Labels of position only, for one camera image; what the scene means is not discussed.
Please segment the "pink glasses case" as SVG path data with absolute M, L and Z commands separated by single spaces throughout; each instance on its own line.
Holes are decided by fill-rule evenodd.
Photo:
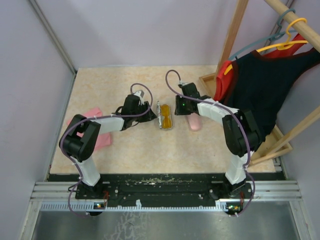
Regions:
M 192 113 L 186 116 L 189 129 L 193 132 L 197 132 L 202 128 L 202 122 L 199 115 Z

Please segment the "newspaper print glasses case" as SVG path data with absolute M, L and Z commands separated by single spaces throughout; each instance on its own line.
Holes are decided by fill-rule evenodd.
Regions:
M 156 103 L 158 127 L 161 130 L 171 130 L 173 128 L 173 120 L 171 107 L 168 104 Z

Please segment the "orange sunglasses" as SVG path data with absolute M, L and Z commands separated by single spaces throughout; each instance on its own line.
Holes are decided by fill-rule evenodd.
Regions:
M 171 119 L 171 108 L 167 104 L 160 106 L 161 115 L 162 115 L 162 128 L 171 129 L 173 127 Z

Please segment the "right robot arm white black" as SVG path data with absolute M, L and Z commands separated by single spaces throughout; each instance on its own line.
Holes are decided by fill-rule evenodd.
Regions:
M 252 112 L 228 107 L 207 95 L 201 96 L 193 82 L 180 82 L 178 86 L 182 94 L 175 96 L 176 116 L 197 114 L 222 125 L 225 143 L 232 153 L 225 173 L 228 182 L 223 185 L 223 192 L 227 197 L 235 198 L 241 192 L 240 184 L 246 178 L 250 158 L 262 142 Z

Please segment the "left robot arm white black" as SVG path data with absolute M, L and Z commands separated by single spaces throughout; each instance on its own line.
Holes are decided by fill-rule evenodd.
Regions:
M 156 118 L 152 111 L 152 101 L 145 101 L 140 93 L 129 94 L 124 104 L 114 113 L 105 116 L 85 117 L 76 114 L 63 133 L 59 148 L 69 158 L 79 172 L 79 181 L 85 185 L 86 192 L 97 199 L 103 195 L 104 186 L 99 183 L 101 175 L 93 160 L 93 152 L 98 136 L 125 131 L 134 122 L 145 123 Z

